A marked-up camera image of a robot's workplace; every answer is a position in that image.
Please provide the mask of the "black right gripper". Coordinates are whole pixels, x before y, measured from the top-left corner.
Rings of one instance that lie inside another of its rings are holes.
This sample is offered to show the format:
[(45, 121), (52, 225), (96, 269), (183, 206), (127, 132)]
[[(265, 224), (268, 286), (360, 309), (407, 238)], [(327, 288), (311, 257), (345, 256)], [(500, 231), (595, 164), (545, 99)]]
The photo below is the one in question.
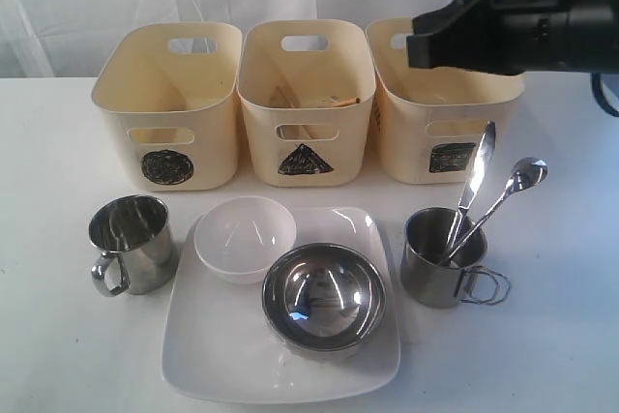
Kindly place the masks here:
[(408, 66), (616, 73), (618, 0), (452, 0), (412, 19)]

